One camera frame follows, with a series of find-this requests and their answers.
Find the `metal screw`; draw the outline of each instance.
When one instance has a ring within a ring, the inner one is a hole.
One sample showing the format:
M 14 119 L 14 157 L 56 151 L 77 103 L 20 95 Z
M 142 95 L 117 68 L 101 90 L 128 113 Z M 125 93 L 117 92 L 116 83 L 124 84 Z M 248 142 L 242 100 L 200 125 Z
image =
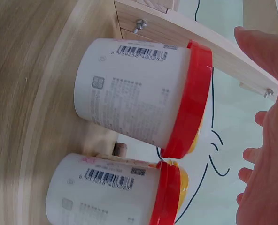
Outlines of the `metal screw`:
M 274 95 L 274 91 L 270 88 L 266 89 L 266 92 L 264 94 L 264 97 L 266 98 L 267 96 L 273 96 Z
M 134 33 L 135 34 L 137 34 L 137 32 L 139 31 L 139 30 L 142 30 L 144 27 L 146 27 L 147 26 L 147 23 L 146 23 L 146 21 L 145 20 L 137 20 L 136 21 L 136 27 L 135 27 L 135 29 L 134 29 Z

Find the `red plastic lid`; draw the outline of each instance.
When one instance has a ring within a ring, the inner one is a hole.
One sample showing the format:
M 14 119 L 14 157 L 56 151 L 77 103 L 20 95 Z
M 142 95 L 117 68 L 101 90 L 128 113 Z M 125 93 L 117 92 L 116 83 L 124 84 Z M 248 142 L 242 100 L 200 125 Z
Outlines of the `red plastic lid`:
M 180 169 L 160 161 L 160 179 L 154 210 L 149 225 L 173 225 L 181 190 Z
M 197 134 L 204 114 L 213 67 L 212 51 L 208 47 L 190 41 L 189 69 L 178 111 L 169 142 L 161 149 L 165 158 L 182 158 L 189 151 Z

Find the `plastic tub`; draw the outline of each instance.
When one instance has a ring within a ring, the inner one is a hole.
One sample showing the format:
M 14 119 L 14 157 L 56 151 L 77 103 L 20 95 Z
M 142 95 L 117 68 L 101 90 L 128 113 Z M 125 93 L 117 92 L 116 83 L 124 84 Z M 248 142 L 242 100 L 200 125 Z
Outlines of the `plastic tub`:
M 212 75 L 212 51 L 97 39 L 77 71 L 77 114 L 182 158 L 198 138 Z
M 187 173 L 166 162 L 67 155 L 49 184 L 53 225 L 173 225 Z

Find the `human hand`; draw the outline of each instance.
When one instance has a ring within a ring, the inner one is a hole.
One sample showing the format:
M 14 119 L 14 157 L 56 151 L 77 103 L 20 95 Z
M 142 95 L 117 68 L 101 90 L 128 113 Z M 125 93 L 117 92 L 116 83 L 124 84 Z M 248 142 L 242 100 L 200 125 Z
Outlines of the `human hand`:
M 237 27 L 234 35 L 239 47 L 260 67 L 278 80 L 278 35 Z M 238 176 L 247 183 L 237 196 L 237 225 L 278 225 L 278 97 L 267 112 L 258 112 L 263 127 L 263 145 L 243 153 L 254 169 L 242 168 Z

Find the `barcode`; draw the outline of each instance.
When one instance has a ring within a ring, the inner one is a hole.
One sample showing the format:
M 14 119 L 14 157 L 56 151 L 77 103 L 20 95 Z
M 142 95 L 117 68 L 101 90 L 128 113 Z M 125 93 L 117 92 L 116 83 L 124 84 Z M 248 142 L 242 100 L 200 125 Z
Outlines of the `barcode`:
M 114 188 L 120 188 L 124 190 L 131 190 L 135 181 L 134 178 L 120 176 L 117 174 L 90 168 L 88 168 L 87 172 L 85 173 L 85 179 L 98 182 L 103 185 L 108 184 Z
M 136 56 L 136 57 L 140 56 L 145 59 L 158 60 L 158 61 L 166 60 L 167 55 L 168 55 L 168 52 L 166 52 L 166 51 L 160 51 L 160 50 L 149 49 L 149 48 L 133 47 L 133 46 L 127 46 L 127 45 L 119 46 L 117 53 L 123 54 L 123 55 L 129 55 L 129 56 Z

